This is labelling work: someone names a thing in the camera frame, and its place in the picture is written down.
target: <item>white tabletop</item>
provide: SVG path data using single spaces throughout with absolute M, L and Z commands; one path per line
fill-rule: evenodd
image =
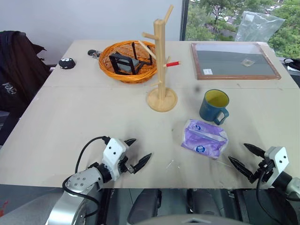
M 71 70 L 55 69 L 0 150 L 1 184 L 60 187 L 74 173 L 82 147 L 101 135 L 137 138 L 128 152 L 132 164 L 153 153 L 137 174 L 125 173 L 106 187 L 252 188 L 227 157 L 239 159 L 254 172 L 261 158 L 243 143 L 265 150 L 285 146 L 290 161 L 285 171 L 300 176 L 300 90 L 279 63 L 280 80 L 197 81 L 189 42 L 166 42 L 166 52 L 182 65 L 169 68 L 167 74 L 167 86 L 177 93 L 178 103 L 173 110 L 159 113 L 146 103 L 156 76 L 143 84 L 124 84 L 107 77 L 97 60 L 86 54 L 112 43 L 71 45 L 65 56 L 77 65 Z M 276 60 L 271 52 L 269 57 Z M 199 107 L 211 88 L 225 91 L 230 98 L 230 116 L 221 126 L 229 144 L 218 160 L 180 147 L 184 123 L 201 120 Z M 91 144 L 79 169 L 100 162 L 104 148 L 101 140 Z

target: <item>mug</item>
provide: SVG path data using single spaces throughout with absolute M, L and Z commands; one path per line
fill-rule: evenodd
M 214 121 L 220 125 L 229 116 L 229 112 L 225 109 L 229 104 L 229 97 L 221 90 L 208 90 L 202 101 L 199 114 L 206 121 Z M 218 117 L 223 114 L 224 118 L 219 120 Z

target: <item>plastic package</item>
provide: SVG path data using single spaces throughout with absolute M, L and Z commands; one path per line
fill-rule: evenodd
M 244 11 L 235 41 L 268 42 L 284 21 L 273 15 Z
M 188 120 L 181 146 L 211 158 L 218 158 L 228 144 L 226 132 L 199 120 Z

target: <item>white wall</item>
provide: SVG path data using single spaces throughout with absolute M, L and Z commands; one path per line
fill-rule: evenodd
M 56 64 L 76 39 L 145 40 L 153 21 L 174 9 L 166 40 L 179 40 L 182 0 L 0 0 L 0 31 L 19 30 Z

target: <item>black cable on desk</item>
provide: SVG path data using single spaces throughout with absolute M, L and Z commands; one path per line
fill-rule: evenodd
M 262 205 L 261 201 L 260 201 L 260 183 L 262 182 L 262 179 L 264 177 L 264 175 L 266 174 L 265 171 L 263 171 L 261 173 L 261 175 L 259 176 L 259 179 L 258 179 L 258 182 L 257 182 L 257 185 L 256 185 L 256 198 L 257 198 L 257 201 L 258 201 L 258 204 L 261 206 L 261 208 L 264 210 L 264 212 L 266 214 L 268 214 L 268 216 L 273 219 L 274 221 L 276 221 L 277 223 L 279 223 L 280 225 L 283 225 L 278 219 L 274 218 L 267 210 L 266 208 L 264 208 L 264 206 Z
M 81 157 L 83 156 L 83 153 L 84 153 L 85 149 L 89 146 L 89 144 L 91 144 L 93 141 L 98 140 L 98 139 L 102 139 L 105 142 L 105 144 L 107 145 L 109 143 L 110 137 L 107 137 L 107 136 L 95 137 L 95 138 L 93 138 L 92 140 L 90 140 L 89 142 L 86 143 L 86 145 L 84 146 L 84 148 L 81 150 L 81 152 L 79 154 L 79 157 L 78 157 L 78 160 L 77 160 L 77 163 L 76 163 L 76 167 L 75 167 L 75 173 L 78 172 L 78 166 L 79 166 Z
M 80 193 L 77 193 L 75 191 L 71 191 L 69 188 L 67 188 L 66 183 L 67 183 L 67 181 L 69 180 L 70 177 L 71 176 L 69 176 L 67 179 L 64 180 L 64 182 L 62 183 L 62 189 L 64 189 L 64 191 L 68 192 L 69 194 L 76 195 L 76 196 L 91 200 L 92 202 L 94 202 L 97 205 L 97 209 L 95 211 L 85 215 L 85 218 L 91 217 L 91 216 L 95 215 L 96 213 L 98 213 L 100 211 L 100 203 L 98 202 L 98 200 L 96 198 L 93 198 L 89 195 L 80 194 Z

